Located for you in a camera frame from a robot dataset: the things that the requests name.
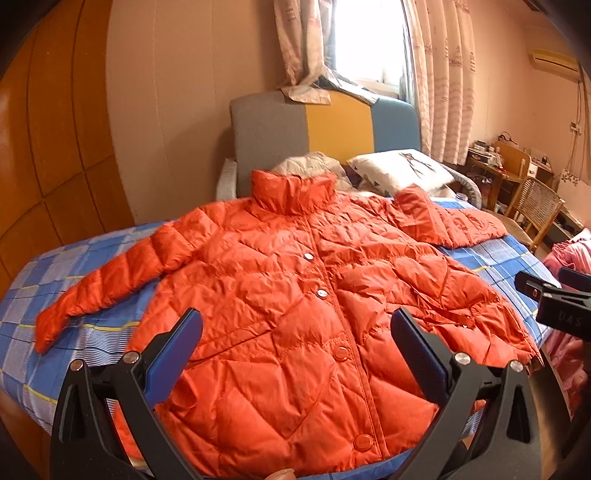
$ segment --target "jacket sleeve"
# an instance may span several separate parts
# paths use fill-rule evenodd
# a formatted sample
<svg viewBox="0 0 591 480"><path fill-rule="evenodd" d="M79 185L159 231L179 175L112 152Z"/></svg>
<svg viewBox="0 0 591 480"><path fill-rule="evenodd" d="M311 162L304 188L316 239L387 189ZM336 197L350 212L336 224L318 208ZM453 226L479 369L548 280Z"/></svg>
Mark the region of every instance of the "jacket sleeve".
<svg viewBox="0 0 591 480"><path fill-rule="evenodd" d="M481 210L445 209L416 185L398 192L394 201L382 202L389 223L417 242L453 249L507 235L502 222L494 216Z"/></svg>
<svg viewBox="0 0 591 480"><path fill-rule="evenodd" d="M111 307L150 280L188 263L219 228L222 210L223 203L212 204L165 223L126 253L85 276L37 316L35 350L46 353L69 317Z"/></svg>

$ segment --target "orange puffer jacket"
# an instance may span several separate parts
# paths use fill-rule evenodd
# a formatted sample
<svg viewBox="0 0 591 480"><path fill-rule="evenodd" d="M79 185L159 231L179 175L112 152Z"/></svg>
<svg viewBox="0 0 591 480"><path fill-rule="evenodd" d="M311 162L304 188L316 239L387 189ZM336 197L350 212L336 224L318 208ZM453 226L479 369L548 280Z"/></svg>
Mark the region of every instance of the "orange puffer jacket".
<svg viewBox="0 0 591 480"><path fill-rule="evenodd" d="M144 349L189 307L201 312L203 337L156 406L200 472L337 472L414 447L436 406L392 340L395 309L478 362L502 367L537 353L508 302L429 245L506 231L484 212L436 206L416 186L392 201L335 193L334 181L253 172L253 198L166 223L65 292L39 315L35 348L45 352L69 316L162 275L129 349ZM120 413L116 425L140 457Z"/></svg>

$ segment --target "blue plaid bedsheet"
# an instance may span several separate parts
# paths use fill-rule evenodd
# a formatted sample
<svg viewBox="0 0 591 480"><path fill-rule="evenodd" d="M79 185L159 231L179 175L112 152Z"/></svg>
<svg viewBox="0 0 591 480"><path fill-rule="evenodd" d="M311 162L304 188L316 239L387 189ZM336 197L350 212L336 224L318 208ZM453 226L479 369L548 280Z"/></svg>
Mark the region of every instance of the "blue plaid bedsheet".
<svg viewBox="0 0 591 480"><path fill-rule="evenodd" d="M436 201L445 208L472 208L456 200ZM40 255L23 268L0 302L0 388L49 433L69 363L75 358L82 358L91 366L116 362L143 317L158 280L110 309L72 319L44 356L33 349L36 316L84 275L151 235L159 225L108 233ZM555 285L558 282L525 247L509 236L473 248L440 250L500 291L513 304L536 343L545 341L550 331L535 321L537 306L515 291L514 277L517 272L527 270ZM333 480L380 478L396 470L403 459L399 456L357 469L359 472L330 476Z"/></svg>

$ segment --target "yellow headboard panel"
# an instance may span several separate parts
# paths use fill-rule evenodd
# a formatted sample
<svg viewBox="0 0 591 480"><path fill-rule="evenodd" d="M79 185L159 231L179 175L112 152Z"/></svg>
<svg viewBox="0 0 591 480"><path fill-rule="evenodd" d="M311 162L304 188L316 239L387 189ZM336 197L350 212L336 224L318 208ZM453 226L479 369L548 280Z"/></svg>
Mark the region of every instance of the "yellow headboard panel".
<svg viewBox="0 0 591 480"><path fill-rule="evenodd" d="M309 150L321 151L344 164L374 152L369 105L340 92L330 92L332 105L306 105Z"/></svg>

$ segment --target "screw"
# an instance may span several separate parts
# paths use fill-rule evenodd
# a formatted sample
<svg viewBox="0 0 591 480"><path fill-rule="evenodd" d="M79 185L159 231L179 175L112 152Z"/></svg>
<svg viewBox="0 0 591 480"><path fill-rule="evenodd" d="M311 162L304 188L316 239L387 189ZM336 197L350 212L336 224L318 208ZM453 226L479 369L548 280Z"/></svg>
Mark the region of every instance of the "screw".
<svg viewBox="0 0 591 480"><path fill-rule="evenodd" d="M517 373L523 371L523 364L519 360L511 361L509 366L511 367L511 369L515 370Z"/></svg>
<svg viewBox="0 0 591 480"><path fill-rule="evenodd" d="M453 357L456 359L457 363L464 366L468 365L472 361L470 355L464 352L456 353Z"/></svg>
<svg viewBox="0 0 591 480"><path fill-rule="evenodd" d="M77 372L78 370L81 370L83 366L84 363L82 363L82 360L74 360L70 364L70 370L72 370L73 372Z"/></svg>
<svg viewBox="0 0 591 480"><path fill-rule="evenodd" d="M126 364L129 365L133 365L134 363L136 363L139 360L139 353L138 352L127 352L124 356L123 356L123 361Z"/></svg>

